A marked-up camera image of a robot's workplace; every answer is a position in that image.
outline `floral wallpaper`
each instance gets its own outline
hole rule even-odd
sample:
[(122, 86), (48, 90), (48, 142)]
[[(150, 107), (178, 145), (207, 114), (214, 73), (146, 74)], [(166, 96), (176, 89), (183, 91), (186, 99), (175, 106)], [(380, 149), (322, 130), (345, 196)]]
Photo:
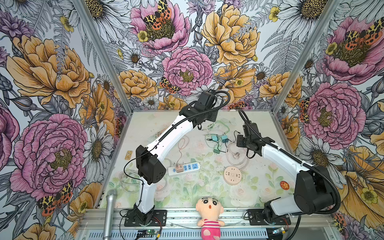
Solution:
[[(226, 109), (268, 109), (327, 0), (85, 2), (133, 109), (180, 109), (209, 89), (230, 93)], [(66, 7), (69, 25), (84, 28)], [(291, 106), (301, 85), (298, 78)]]
[(0, 1), (1, 239), (73, 240), (127, 121), (70, 7)]
[(326, 167), (337, 185), (333, 217), (345, 240), (384, 239), (382, 8), (340, 4), (345, 17), (330, 22), (276, 113), (295, 154)]

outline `power strip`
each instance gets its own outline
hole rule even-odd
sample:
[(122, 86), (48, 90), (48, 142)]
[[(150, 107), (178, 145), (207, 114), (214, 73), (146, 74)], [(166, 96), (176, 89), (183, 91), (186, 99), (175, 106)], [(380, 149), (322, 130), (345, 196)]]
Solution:
[(182, 169), (183, 169), (182, 172), (177, 172), (176, 171), (177, 166), (173, 166), (168, 168), (168, 175), (170, 177), (174, 177), (182, 174), (193, 173), (193, 172), (199, 171), (201, 168), (200, 163), (198, 162), (191, 162), (191, 163), (180, 164), (180, 165), (182, 166)]

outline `doll face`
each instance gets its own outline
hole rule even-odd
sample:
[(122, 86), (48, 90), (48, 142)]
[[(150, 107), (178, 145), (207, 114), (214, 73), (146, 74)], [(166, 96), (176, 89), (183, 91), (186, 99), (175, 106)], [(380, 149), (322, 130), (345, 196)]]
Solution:
[(196, 203), (196, 210), (199, 212), (203, 219), (209, 219), (216, 221), (221, 213), (224, 212), (224, 208), (221, 203), (214, 198), (203, 197)]

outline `floral tabletop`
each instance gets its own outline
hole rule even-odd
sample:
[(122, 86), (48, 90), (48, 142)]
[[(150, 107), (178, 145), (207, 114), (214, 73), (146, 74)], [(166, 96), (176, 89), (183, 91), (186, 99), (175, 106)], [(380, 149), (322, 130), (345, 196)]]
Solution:
[[(173, 122), (176, 115), (177, 112), (134, 113), (124, 139), (124, 147), (120, 150), (105, 189), (106, 192), (109, 189), (117, 190), (116, 208), (131, 208), (140, 194), (139, 181), (126, 177), (122, 171), (127, 162), (127, 151), (133, 151), (132, 157), (135, 157), (136, 147), (139, 144), (146, 146), (155, 140)], [(249, 112), (248, 116), (259, 125), (263, 136), (269, 136), (283, 146), (269, 112)], [(199, 198), (212, 196), (220, 200), (224, 207), (262, 207), (268, 200), (292, 194), (295, 183), (284, 171), (263, 157), (248, 159), (246, 150), (236, 146), (234, 131), (243, 134), (242, 124), (237, 112), (219, 112), (215, 123), (207, 122), (202, 125), (201, 131), (194, 129), (186, 134), (171, 149), (163, 164), (168, 168), (176, 163), (199, 162), (201, 169), (176, 177), (166, 174), (157, 183), (155, 206), (195, 207)], [(207, 140), (212, 135), (227, 135), (232, 142), (217, 144)], [(214, 148), (222, 152), (216, 154), (213, 152)], [(228, 166), (236, 166), (241, 170), (242, 180), (239, 184), (229, 185), (225, 182), (223, 174)], [(136, 164), (130, 163), (127, 171), (131, 176), (137, 177)], [(104, 198), (100, 208), (105, 207)]]

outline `silver microphone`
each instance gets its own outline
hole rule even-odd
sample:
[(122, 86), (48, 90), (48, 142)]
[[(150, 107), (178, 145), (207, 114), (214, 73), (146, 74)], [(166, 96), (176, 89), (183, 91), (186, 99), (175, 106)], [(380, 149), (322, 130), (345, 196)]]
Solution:
[(115, 207), (116, 195), (115, 189), (111, 189), (107, 193), (103, 240), (111, 240), (113, 209)]

